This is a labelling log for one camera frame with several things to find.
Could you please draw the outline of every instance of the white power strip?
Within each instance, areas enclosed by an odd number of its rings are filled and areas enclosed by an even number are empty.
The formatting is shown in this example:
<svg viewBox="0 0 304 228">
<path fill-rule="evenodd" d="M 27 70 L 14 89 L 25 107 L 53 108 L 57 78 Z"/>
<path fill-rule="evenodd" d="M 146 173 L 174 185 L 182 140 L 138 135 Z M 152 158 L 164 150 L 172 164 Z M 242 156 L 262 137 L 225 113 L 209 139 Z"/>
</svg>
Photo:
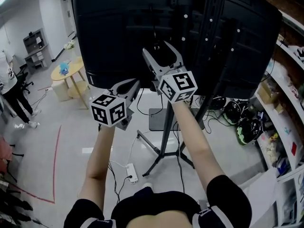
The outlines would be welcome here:
<svg viewBox="0 0 304 228">
<path fill-rule="evenodd" d="M 136 175 L 136 171 L 135 171 L 134 165 L 132 163 L 127 164 L 126 165 L 126 170 L 127 170 L 128 176 L 132 176 L 129 179 L 129 182 L 131 184 L 135 184 L 138 181 L 138 178 L 137 178 L 137 175 Z"/>
</svg>

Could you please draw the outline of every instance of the forearm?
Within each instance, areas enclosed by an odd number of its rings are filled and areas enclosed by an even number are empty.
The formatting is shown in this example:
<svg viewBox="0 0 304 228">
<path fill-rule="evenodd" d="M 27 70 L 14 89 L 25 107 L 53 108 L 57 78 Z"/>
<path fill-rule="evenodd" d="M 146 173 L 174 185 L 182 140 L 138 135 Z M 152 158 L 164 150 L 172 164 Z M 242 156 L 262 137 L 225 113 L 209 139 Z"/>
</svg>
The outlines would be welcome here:
<svg viewBox="0 0 304 228">
<path fill-rule="evenodd" d="M 179 102 L 173 104 L 172 107 L 174 109 L 182 137 L 199 175 L 199 179 L 204 190 L 207 191 L 207 185 L 209 182 L 214 177 L 223 175 L 224 172 L 215 159 L 199 124 L 196 122 L 186 104 L 184 102 Z"/>
<path fill-rule="evenodd" d="M 97 180 L 105 180 L 110 159 L 111 147 L 114 138 L 115 127 L 103 126 L 91 153 L 86 168 L 86 177 Z"/>
</svg>

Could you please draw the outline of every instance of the white sneaker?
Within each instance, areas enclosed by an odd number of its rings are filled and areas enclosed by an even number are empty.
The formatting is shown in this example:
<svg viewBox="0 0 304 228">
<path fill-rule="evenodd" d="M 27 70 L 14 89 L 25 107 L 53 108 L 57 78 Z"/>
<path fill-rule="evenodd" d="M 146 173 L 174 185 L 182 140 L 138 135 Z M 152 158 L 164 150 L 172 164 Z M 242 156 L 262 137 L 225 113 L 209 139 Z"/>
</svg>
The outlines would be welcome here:
<svg viewBox="0 0 304 228">
<path fill-rule="evenodd" d="M 144 189 L 144 188 L 146 188 L 146 187 L 151 188 L 151 189 L 152 189 L 152 191 L 153 191 L 153 184 L 152 184 L 152 183 L 150 183 L 150 182 L 146 182 L 145 184 L 143 184 L 142 189 Z"/>
<path fill-rule="evenodd" d="M 28 125 L 31 127 L 31 128 L 37 128 L 37 123 L 33 122 L 33 121 L 29 121 L 28 122 Z"/>
<path fill-rule="evenodd" d="M 31 117 L 34 117 L 36 115 L 38 115 L 41 112 L 40 109 L 33 111 L 33 113 L 30 115 Z"/>
</svg>

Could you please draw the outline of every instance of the gray floor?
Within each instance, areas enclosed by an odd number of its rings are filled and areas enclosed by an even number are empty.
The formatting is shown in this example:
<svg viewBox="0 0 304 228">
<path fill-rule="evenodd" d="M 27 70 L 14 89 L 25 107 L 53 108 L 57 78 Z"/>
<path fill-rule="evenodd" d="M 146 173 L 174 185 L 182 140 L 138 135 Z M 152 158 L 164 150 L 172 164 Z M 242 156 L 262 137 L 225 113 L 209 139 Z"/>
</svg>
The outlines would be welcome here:
<svg viewBox="0 0 304 228">
<path fill-rule="evenodd" d="M 76 54 L 80 55 L 78 47 L 76 47 Z M 44 90 L 39 89 L 52 84 L 50 75 L 54 67 L 66 59 L 73 59 L 74 55 L 65 51 L 50 68 L 39 70 L 31 77 L 30 80 L 35 83 L 29 88 L 31 93 L 28 95 L 28 100 L 31 104 L 43 96 Z M 86 91 L 85 100 L 88 102 L 90 97 L 100 92 L 102 92 L 101 89 L 92 87 L 91 90 Z M 180 170 L 176 158 L 162 160 L 149 177 L 142 177 L 156 156 L 141 140 L 135 139 L 136 131 L 139 129 L 143 133 L 147 132 L 145 136 L 157 147 L 160 147 L 162 132 L 149 132 L 148 116 L 140 114 L 136 109 L 136 104 L 137 101 L 131 106 L 135 114 L 128 129 L 125 132 L 116 129 L 111 151 L 111 160 L 121 165 L 133 163 L 139 177 L 135 185 L 126 181 L 121 197 L 133 195 L 147 181 L 153 183 L 156 192 L 181 191 Z M 147 113 L 149 108 L 160 106 L 160 98 L 150 90 L 145 90 L 139 104 L 141 111 Z M 33 212 L 27 213 L 48 227 L 62 227 L 83 183 L 86 163 L 97 136 L 97 124 L 79 99 L 58 102 L 53 91 L 47 93 L 38 108 L 42 110 L 42 113 L 34 119 L 40 124 L 37 129 L 27 127 L 16 129 L 15 125 L 22 123 L 18 117 L 11 118 L 4 129 L 6 140 L 10 144 L 16 144 L 14 152 L 25 154 L 24 158 L 14 158 L 10 168 L 18 178 L 17 186 L 23 190 L 21 198 L 31 203 L 34 208 Z M 259 171 L 263 171 L 259 151 L 254 145 L 240 146 L 234 127 L 225 127 L 217 121 L 211 121 L 210 127 L 212 133 L 205 133 L 206 137 L 224 172 L 233 181 L 241 184 Z M 171 133 L 167 151 L 176 149 L 177 141 Z M 206 200 L 206 194 L 195 170 L 183 161 L 181 165 L 186 193 L 195 200 Z M 113 163 L 113 169 L 120 189 L 126 176 L 125 169 L 115 163 Z M 104 204 L 106 218 L 110 218 L 117 202 L 113 189 L 114 179 L 109 172 Z M 255 227 L 272 227 L 274 225 L 272 217 L 273 212 L 270 210 L 269 214 L 261 219 L 261 224 L 257 223 Z M 36 226 L 33 223 L 23 223 L 23 227 Z"/>
</svg>

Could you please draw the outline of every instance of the round wooden table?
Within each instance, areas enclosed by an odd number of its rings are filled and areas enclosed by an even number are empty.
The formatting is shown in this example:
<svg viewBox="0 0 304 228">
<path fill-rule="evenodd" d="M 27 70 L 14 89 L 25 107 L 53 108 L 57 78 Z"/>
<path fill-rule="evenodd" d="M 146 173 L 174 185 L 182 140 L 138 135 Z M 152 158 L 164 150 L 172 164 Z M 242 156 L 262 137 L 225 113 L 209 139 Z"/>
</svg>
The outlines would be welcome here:
<svg viewBox="0 0 304 228">
<path fill-rule="evenodd" d="M 90 87 L 87 84 L 85 78 L 83 77 L 83 75 L 80 72 L 80 70 L 84 67 L 84 62 L 82 60 L 82 57 L 77 57 L 77 59 L 70 62 L 68 65 L 69 65 L 68 74 L 66 74 L 66 75 L 60 74 L 60 65 L 58 65 L 53 70 L 53 72 L 51 74 L 51 78 L 54 81 L 64 80 L 65 83 L 66 83 L 66 86 L 68 87 L 66 79 L 70 77 L 74 86 L 71 87 L 71 88 L 68 88 L 67 94 L 71 98 L 79 98 L 80 97 L 80 99 L 83 102 L 83 104 L 85 105 L 85 107 L 87 109 L 89 109 L 86 102 L 84 101 L 83 97 L 81 96 L 81 94 L 86 90 L 87 87 L 90 89 Z M 82 81 L 79 81 L 77 83 L 75 82 L 75 80 L 73 78 L 73 75 L 75 73 L 79 73 L 80 77 L 82 78 Z"/>
</svg>

